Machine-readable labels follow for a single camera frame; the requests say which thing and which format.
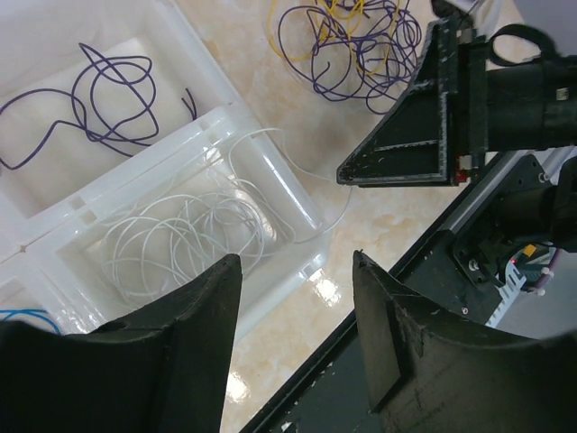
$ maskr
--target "wire bundle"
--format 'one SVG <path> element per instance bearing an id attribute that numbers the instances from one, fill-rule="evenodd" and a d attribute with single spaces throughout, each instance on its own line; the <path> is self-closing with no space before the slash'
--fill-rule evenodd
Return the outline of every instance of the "wire bundle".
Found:
<path id="1" fill-rule="evenodd" d="M 277 47 L 271 29 L 273 0 L 267 21 L 271 48 L 325 99 L 360 99 L 374 114 L 386 113 L 378 101 L 395 101 L 400 93 L 395 87 L 408 84 L 417 67 L 422 30 L 408 11 L 410 0 L 404 8 L 399 0 L 314 1 L 290 7 L 280 16 Z M 289 54 L 283 41 L 293 14 L 304 14 L 313 35 L 312 46 L 301 56 Z M 335 54 L 336 61 L 331 61 L 328 56 Z"/>
<path id="2" fill-rule="evenodd" d="M 54 334 L 60 335 L 58 326 L 52 321 L 48 315 L 48 311 L 45 309 L 0 309 L 0 315 L 4 314 L 6 314 L 6 316 L 2 318 L 3 322 L 14 318 L 19 318 L 19 316 L 23 316 L 23 318 L 28 319 L 37 318 L 49 324 L 54 330 Z"/>
<path id="3" fill-rule="evenodd" d="M 67 120 L 57 120 L 55 121 L 46 134 L 43 136 L 41 141 L 35 146 L 35 148 L 26 156 L 22 161 L 16 164 L 9 164 L 5 160 L 0 157 L 0 164 L 6 167 L 8 170 L 18 170 L 29 163 L 44 147 L 46 142 L 50 139 L 50 136 L 54 132 L 57 126 L 60 124 L 64 124 L 76 129 L 79 129 L 84 132 L 86 138 L 93 143 L 100 143 L 107 147 L 108 149 L 120 153 L 125 157 L 133 156 L 133 153 L 127 152 L 126 150 L 120 149 L 119 144 L 129 143 L 134 144 L 137 146 L 150 146 L 150 143 L 146 143 L 147 140 L 150 140 L 156 137 L 159 132 L 159 124 L 154 116 L 154 113 L 151 111 L 151 107 L 156 100 L 156 83 L 152 78 L 151 71 L 152 71 L 152 60 L 145 56 L 116 56 L 116 57 L 105 57 L 100 52 L 95 50 L 94 48 L 86 45 L 85 43 L 80 43 L 78 45 L 82 50 L 83 54 L 89 61 L 89 65 L 86 66 L 76 77 L 74 83 L 72 84 L 72 88 L 69 92 L 60 90 L 57 88 L 36 88 L 34 90 L 29 90 L 27 92 L 18 95 L 10 99 L 6 102 L 3 106 L 0 107 L 0 115 L 9 108 L 12 104 L 29 97 L 31 95 L 36 95 L 40 93 L 53 93 L 57 95 L 63 95 L 70 99 L 70 107 L 72 109 L 72 113 L 74 115 L 74 122 L 70 122 Z M 136 72 L 136 78 L 128 79 L 126 77 L 127 72 L 131 71 Z M 100 128 L 105 129 L 104 133 L 97 132 L 92 125 L 88 124 L 89 112 L 87 110 L 87 106 L 82 100 L 77 96 L 78 87 L 82 82 L 83 77 L 89 71 L 95 71 L 96 74 L 90 84 L 89 90 L 89 104 L 94 117 L 100 123 Z M 98 83 L 101 79 L 104 79 L 110 83 L 116 84 L 118 86 L 122 86 L 128 88 L 133 93 L 135 99 L 138 103 L 142 106 L 142 110 L 135 115 L 131 115 L 119 122 L 112 123 L 105 118 L 105 116 L 98 110 L 97 102 L 95 101 L 95 93 Z M 151 88 L 151 96 L 145 99 L 141 93 L 137 90 L 136 85 L 141 83 L 146 83 Z M 195 101 L 192 97 L 192 94 L 188 89 L 186 89 L 187 97 L 189 101 L 187 101 L 184 97 L 181 98 L 183 104 L 189 111 L 192 120 L 197 119 L 197 107 Z M 146 134 L 144 136 L 137 136 L 131 137 L 127 136 L 120 132 L 120 129 L 123 125 L 128 124 L 136 119 L 139 119 L 143 116 L 147 116 L 153 126 L 153 132 L 151 134 Z"/>
<path id="4" fill-rule="evenodd" d="M 265 253 L 267 239 L 287 237 L 276 228 L 279 223 L 292 228 L 276 218 L 254 184 L 224 179 L 211 192 L 170 195 L 132 216 L 122 213 L 108 229 L 100 245 L 101 267 L 126 305 L 139 308 L 157 299 L 228 253 L 240 255 L 246 275 L 273 254 Z M 161 218 L 157 212 L 174 216 Z"/>

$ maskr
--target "screw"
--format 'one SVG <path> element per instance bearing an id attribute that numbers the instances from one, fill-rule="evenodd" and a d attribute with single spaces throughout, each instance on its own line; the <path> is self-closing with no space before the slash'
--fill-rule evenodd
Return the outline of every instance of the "screw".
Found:
<path id="1" fill-rule="evenodd" d="M 566 101 L 569 99 L 569 88 L 558 88 L 555 94 L 558 101 Z"/>
<path id="2" fill-rule="evenodd" d="M 470 259 L 469 269 L 471 271 L 478 271 L 479 270 L 479 264 L 477 263 L 477 261 L 475 259 Z"/>

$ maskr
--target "purple wire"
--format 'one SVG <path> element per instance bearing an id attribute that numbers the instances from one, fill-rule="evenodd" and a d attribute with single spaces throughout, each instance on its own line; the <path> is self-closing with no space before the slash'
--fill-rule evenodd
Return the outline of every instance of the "purple wire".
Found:
<path id="1" fill-rule="evenodd" d="M 115 147 L 115 145 L 117 143 L 130 143 L 130 144 L 136 144 L 138 146 L 150 146 L 151 145 L 150 143 L 145 143 L 144 141 L 150 140 L 151 138 L 156 137 L 160 133 L 158 121 L 157 121 L 156 117 L 154 116 L 154 113 L 151 111 L 151 107 L 154 104 L 154 101 L 156 100 L 156 94 L 157 94 L 156 83 L 154 82 L 154 79 L 152 78 L 152 75 L 151 75 L 152 60 L 148 57 L 145 57 L 145 56 L 105 57 L 100 52 L 98 52 L 94 48 L 86 45 L 85 43 L 80 43 L 78 46 L 80 47 L 80 49 L 82 50 L 84 55 L 87 57 L 90 64 L 88 66 L 86 66 L 84 69 L 82 69 L 82 71 L 78 74 L 78 76 L 74 80 L 74 83 L 72 84 L 72 88 L 69 92 L 64 91 L 64 90 L 59 90 L 56 88 L 36 88 L 34 90 L 29 90 L 27 92 L 22 93 L 21 95 L 13 97 L 11 100 L 6 102 L 3 106 L 0 106 L 0 115 L 1 115 L 12 104 L 14 104 L 14 103 L 16 103 L 16 102 L 20 101 L 21 99 L 24 99 L 28 96 L 35 95 L 38 93 L 55 93 L 58 95 L 66 96 L 70 99 L 70 106 L 72 108 L 74 118 L 76 119 L 75 123 L 69 122 L 66 120 L 55 121 L 50 126 L 50 128 L 48 129 L 46 134 L 42 137 L 42 139 L 38 143 L 38 145 L 36 145 L 36 147 L 32 150 L 32 152 L 19 163 L 15 164 L 15 165 L 11 165 L 11 164 L 8 164 L 6 161 L 4 161 L 0 157 L 0 164 L 2 164 L 8 170 L 18 170 L 18 169 L 21 169 L 23 166 L 25 166 L 27 163 L 29 163 L 42 150 L 42 148 L 44 147 L 46 142 L 50 139 L 50 137 L 51 137 L 52 133 L 54 132 L 54 130 L 56 129 L 56 127 L 59 126 L 60 124 L 64 124 L 66 126 L 70 126 L 70 127 L 76 128 L 80 131 L 83 131 L 84 134 L 86 135 L 86 138 L 90 142 L 100 143 L 100 144 L 104 145 L 105 147 L 107 147 L 108 149 L 110 149 L 116 153 L 119 153 L 119 154 L 121 154 L 127 158 L 130 158 L 133 155 L 129 152 L 123 151 L 123 150 Z M 135 62 L 137 60 L 144 61 L 147 66 L 143 67 L 143 66 L 139 65 L 138 63 Z M 134 69 L 138 69 L 142 74 L 136 79 L 129 80 L 119 70 L 119 68 L 118 68 L 119 66 L 131 67 Z M 90 129 L 88 127 L 88 124 L 87 124 L 87 122 L 88 122 L 87 106 L 76 95 L 76 92 L 78 90 L 78 86 L 79 86 L 80 82 L 82 81 L 82 78 L 92 69 L 96 70 L 96 75 L 93 78 L 92 83 L 90 85 L 89 103 L 90 103 L 90 107 L 92 108 L 92 112 L 95 114 L 98 121 L 100 121 L 100 123 L 107 129 L 107 131 L 104 134 L 97 133 L 96 131 L 93 131 L 92 129 Z M 106 79 L 106 80 L 108 80 L 114 84 L 117 84 L 119 86 L 125 86 L 125 87 L 129 88 L 133 92 L 133 94 L 136 96 L 138 101 L 142 104 L 142 107 L 143 107 L 142 111 L 140 111 L 136 115 L 132 115 L 131 117 L 128 117 L 124 120 L 121 120 L 120 122 L 118 122 L 114 125 L 109 124 L 105 120 L 102 113 L 98 110 L 98 108 L 96 106 L 95 91 L 96 91 L 96 86 L 98 84 L 98 81 L 101 78 L 104 78 L 104 79 Z M 152 89 L 152 95 L 151 95 L 151 98 L 149 101 L 145 101 L 144 98 L 142 97 L 142 95 L 135 88 L 135 86 L 137 84 L 140 84 L 144 81 L 148 81 L 150 83 L 150 86 Z M 186 88 L 185 90 L 186 90 L 187 96 L 190 100 L 190 104 L 187 102 L 187 100 L 184 97 L 181 98 L 181 100 L 182 100 L 182 103 L 184 104 L 184 106 L 189 111 L 192 120 L 194 121 L 197 119 L 197 105 L 195 103 L 194 98 L 192 97 L 192 93 L 190 92 L 190 90 L 188 88 Z M 118 129 L 122 125 L 127 124 L 133 120 L 136 120 L 136 119 L 142 117 L 143 115 L 147 115 L 150 118 L 151 123 L 153 124 L 153 127 L 154 127 L 153 133 L 142 136 L 142 137 L 129 138 L 129 137 L 121 134 L 118 131 Z"/>
<path id="2" fill-rule="evenodd" d="M 550 271 L 552 271 L 555 268 L 555 266 L 557 265 L 557 262 L 559 262 L 559 257 L 561 257 L 562 251 L 563 250 L 561 248 L 557 248 L 555 250 L 555 252 L 553 253 L 553 257 L 551 257 L 551 261 L 547 265 L 547 268 L 549 268 Z M 547 274 L 542 273 L 541 276 L 539 277 L 539 279 L 537 280 L 537 282 L 535 283 L 535 286 L 534 286 L 535 289 L 541 289 L 552 278 L 553 278 L 553 276 L 550 273 L 547 273 Z"/>
<path id="3" fill-rule="evenodd" d="M 329 7 L 338 0 L 327 0 Z M 348 5 L 346 0 L 342 0 L 337 6 L 341 9 L 351 11 L 357 0 L 353 0 Z M 398 22 L 395 32 L 389 34 L 396 17 L 397 5 L 392 0 L 369 0 L 364 4 L 363 11 L 384 12 L 376 23 L 364 34 L 352 36 L 350 39 L 346 35 L 344 27 L 331 16 L 325 9 L 317 5 L 298 5 L 287 9 L 279 19 L 277 35 L 279 38 L 279 49 L 282 52 L 288 66 L 294 70 L 301 78 L 311 84 L 313 90 L 331 102 L 340 102 L 348 99 L 361 99 L 374 114 L 382 115 L 385 112 L 371 106 L 374 100 L 388 98 L 395 101 L 397 98 L 389 92 L 397 84 L 408 84 L 417 68 L 417 47 L 422 41 L 423 33 L 417 20 L 408 11 L 408 3 L 405 8 L 398 11 Z M 290 59 L 286 52 L 281 37 L 282 26 L 286 18 L 297 11 L 304 11 L 311 26 L 315 42 L 310 50 L 310 59 L 307 62 L 308 72 L 298 67 Z M 320 15 L 321 23 L 316 24 L 313 14 Z M 330 61 L 323 67 L 317 65 L 318 57 L 324 48 L 335 48 L 343 46 L 347 50 L 348 63 L 342 76 L 334 80 L 334 84 L 321 83 L 321 79 L 328 74 L 332 68 Z M 383 71 L 375 72 L 370 69 L 374 62 L 383 62 L 384 55 L 380 57 L 372 54 L 377 51 L 389 52 L 387 61 L 383 65 Z M 349 77 L 356 77 L 359 80 L 358 86 L 351 89 L 344 88 L 344 84 Z"/>

